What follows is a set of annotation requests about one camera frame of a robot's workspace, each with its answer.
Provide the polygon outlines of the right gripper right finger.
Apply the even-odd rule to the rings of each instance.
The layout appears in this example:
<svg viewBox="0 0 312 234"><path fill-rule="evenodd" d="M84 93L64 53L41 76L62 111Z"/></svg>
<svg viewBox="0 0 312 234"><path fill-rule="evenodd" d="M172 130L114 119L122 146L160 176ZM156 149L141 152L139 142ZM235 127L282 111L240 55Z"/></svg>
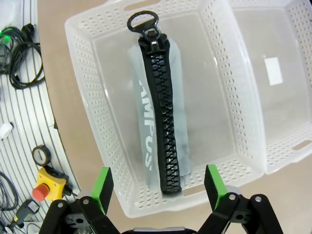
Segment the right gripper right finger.
<svg viewBox="0 0 312 234"><path fill-rule="evenodd" d="M212 213L200 227L200 234L224 234L232 223L241 224L247 234L282 234L282 228L267 196L250 198L231 192L216 165L205 169L204 186Z"/></svg>

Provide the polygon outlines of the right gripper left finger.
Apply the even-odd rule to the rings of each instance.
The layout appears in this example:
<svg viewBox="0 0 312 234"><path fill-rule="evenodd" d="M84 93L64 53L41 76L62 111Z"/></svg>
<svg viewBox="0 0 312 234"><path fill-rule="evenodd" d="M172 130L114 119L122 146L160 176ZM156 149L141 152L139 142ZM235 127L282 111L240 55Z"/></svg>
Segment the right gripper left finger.
<svg viewBox="0 0 312 234"><path fill-rule="evenodd" d="M101 169L92 191L74 202L62 199L51 203L41 225L42 234L118 234L107 216L114 190L109 167Z"/></svg>

